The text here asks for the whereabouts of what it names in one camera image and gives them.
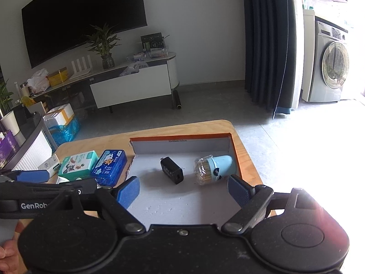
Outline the person's left hand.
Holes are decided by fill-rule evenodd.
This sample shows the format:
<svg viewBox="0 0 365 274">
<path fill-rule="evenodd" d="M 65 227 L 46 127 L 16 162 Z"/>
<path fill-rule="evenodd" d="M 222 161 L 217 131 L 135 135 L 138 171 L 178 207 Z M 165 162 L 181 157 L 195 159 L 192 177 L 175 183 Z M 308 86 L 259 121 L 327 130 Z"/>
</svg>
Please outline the person's left hand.
<svg viewBox="0 0 365 274">
<path fill-rule="evenodd" d="M 24 273 L 26 271 L 18 251 L 18 235 L 24 225 L 19 220 L 1 220 L 1 273 Z"/>
</svg>

